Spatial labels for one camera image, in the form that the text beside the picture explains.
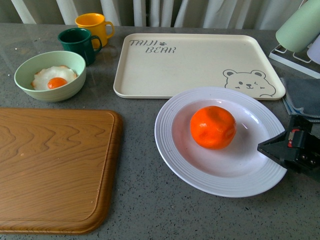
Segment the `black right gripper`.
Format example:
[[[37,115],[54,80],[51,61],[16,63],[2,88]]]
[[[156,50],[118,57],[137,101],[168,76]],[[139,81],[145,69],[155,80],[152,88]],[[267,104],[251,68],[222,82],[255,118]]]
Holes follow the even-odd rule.
[[[257,150],[288,170],[319,178],[320,139],[311,133],[312,127],[312,122],[294,115],[287,131],[259,143]]]

